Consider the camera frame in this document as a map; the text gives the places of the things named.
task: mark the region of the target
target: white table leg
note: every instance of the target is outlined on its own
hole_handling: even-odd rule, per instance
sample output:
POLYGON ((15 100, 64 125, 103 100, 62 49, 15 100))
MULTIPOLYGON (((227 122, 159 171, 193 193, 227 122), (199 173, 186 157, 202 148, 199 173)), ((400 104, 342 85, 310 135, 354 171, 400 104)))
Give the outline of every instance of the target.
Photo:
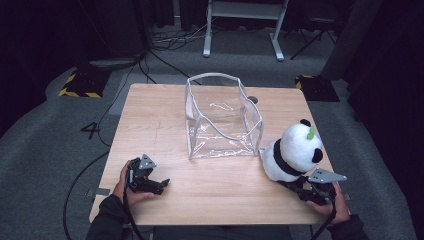
POLYGON ((280 44, 278 43, 278 34, 280 33, 284 16, 286 15, 287 4, 288 4, 288 0, 284 1, 283 7, 281 8, 280 17, 278 18, 278 21, 277 21, 277 26, 275 27, 275 32, 269 34, 271 38, 272 46, 274 47, 275 56, 277 57, 278 61, 284 60, 283 52, 281 51, 280 44))
POLYGON ((203 57, 209 57, 211 55, 211 41, 212 41, 212 0, 208 3, 208 17, 207 17, 207 28, 205 36, 205 46, 203 48, 203 57))

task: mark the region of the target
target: panda ear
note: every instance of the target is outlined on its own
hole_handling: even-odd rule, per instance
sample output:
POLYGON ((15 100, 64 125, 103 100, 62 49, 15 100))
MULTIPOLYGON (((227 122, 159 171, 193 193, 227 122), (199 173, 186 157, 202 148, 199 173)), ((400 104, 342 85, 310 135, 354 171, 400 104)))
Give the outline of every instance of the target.
POLYGON ((306 120, 306 119, 302 119, 302 120, 300 120, 300 123, 301 124, 303 124, 303 125, 306 125, 306 126, 308 126, 308 127, 310 127, 311 126, 311 122, 309 122, 308 120, 306 120))
POLYGON ((323 154, 321 149, 315 148, 314 157, 312 158, 313 163, 319 163, 322 160, 323 154))

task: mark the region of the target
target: floor mat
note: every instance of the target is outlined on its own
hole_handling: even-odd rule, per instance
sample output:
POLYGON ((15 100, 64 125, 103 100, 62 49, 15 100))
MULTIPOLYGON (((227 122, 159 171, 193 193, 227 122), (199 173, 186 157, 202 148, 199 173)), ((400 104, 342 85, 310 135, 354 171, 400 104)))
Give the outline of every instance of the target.
POLYGON ((111 71, 82 74, 75 70, 66 80, 59 96, 101 98, 110 74, 111 71))
POLYGON ((306 101, 340 102, 331 81, 320 81, 313 76, 301 75, 295 79, 296 88, 302 90, 306 101))

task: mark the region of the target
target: sleeve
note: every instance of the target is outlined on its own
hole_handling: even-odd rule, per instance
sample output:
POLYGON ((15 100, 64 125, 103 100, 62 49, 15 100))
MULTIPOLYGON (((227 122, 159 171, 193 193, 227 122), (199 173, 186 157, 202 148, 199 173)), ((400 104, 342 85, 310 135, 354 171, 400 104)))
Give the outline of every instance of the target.
POLYGON ((85 239, 121 239, 122 224, 128 222, 121 200, 110 195, 100 203, 99 209, 99 214, 91 223, 85 239))
POLYGON ((368 240, 364 224, 358 215, 351 215, 351 220, 327 228, 333 240, 368 240))

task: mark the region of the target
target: panda face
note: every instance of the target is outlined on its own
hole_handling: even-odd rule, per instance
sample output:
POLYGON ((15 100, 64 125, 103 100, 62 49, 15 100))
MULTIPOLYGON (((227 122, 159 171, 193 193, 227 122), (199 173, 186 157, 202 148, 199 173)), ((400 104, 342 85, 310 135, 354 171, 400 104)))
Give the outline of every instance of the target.
POLYGON ((290 167, 299 172, 312 170, 316 166, 315 162, 320 160, 313 161, 315 150, 322 148, 322 141, 316 134, 312 139, 308 139, 310 132, 309 126, 295 124, 286 129, 281 137, 282 158, 290 167))

